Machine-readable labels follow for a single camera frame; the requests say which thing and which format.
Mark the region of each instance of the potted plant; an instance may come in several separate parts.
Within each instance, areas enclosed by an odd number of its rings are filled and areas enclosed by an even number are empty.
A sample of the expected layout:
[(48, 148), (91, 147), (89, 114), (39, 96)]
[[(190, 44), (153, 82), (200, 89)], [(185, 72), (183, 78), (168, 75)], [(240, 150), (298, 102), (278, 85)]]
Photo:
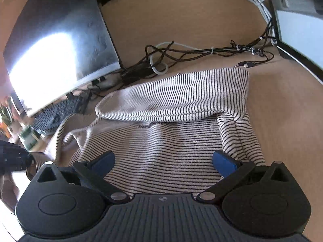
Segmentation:
[(0, 103), (0, 122), (10, 126), (13, 121), (14, 119), (10, 108)]

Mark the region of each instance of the desk surface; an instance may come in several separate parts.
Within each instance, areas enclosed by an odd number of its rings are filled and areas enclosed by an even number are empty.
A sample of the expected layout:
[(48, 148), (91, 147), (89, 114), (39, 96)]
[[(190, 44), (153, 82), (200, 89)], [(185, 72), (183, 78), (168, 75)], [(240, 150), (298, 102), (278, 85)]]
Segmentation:
[[(10, 34), (26, 0), (4, 0), (1, 39)], [(246, 0), (112, 0), (101, 8), (116, 49), (125, 66), (144, 55), (144, 46), (176, 41), (197, 48), (246, 43), (265, 28), (256, 6)], [(0, 41), (0, 49), (5, 42)], [(250, 55), (205, 57), (180, 63), (167, 76), (234, 66)], [(323, 237), (323, 86), (301, 65), (282, 59), (249, 69), (247, 108), (268, 164), (282, 160), (312, 206), (304, 234), (313, 242)]]

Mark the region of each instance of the keyboard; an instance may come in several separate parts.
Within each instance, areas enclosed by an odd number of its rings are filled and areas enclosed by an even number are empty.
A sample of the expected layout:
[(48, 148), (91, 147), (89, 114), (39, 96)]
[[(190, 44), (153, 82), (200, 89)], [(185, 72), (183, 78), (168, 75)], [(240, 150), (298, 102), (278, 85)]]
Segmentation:
[(90, 98), (88, 91), (52, 104), (35, 115), (31, 126), (41, 135), (52, 135), (68, 115), (84, 114)]

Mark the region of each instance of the metal screw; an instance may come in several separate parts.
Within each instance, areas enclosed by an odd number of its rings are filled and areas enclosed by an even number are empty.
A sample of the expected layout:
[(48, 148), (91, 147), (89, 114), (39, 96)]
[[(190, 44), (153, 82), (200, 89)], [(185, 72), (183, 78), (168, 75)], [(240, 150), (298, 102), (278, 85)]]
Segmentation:
[(215, 194), (212, 192), (203, 192), (200, 194), (200, 198), (203, 200), (212, 200), (215, 199)]
[(127, 195), (122, 192), (116, 192), (111, 195), (111, 198), (113, 200), (120, 201), (120, 200), (124, 200), (125, 198), (127, 198)]

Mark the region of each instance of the monitor screen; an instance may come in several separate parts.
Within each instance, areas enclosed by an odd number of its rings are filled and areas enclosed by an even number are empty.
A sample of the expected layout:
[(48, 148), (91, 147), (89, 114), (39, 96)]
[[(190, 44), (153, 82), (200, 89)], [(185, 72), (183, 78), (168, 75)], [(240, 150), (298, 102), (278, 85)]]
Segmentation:
[(323, 0), (271, 0), (279, 40), (323, 69)]
[(28, 0), (3, 56), (28, 116), (120, 68), (96, 0)]

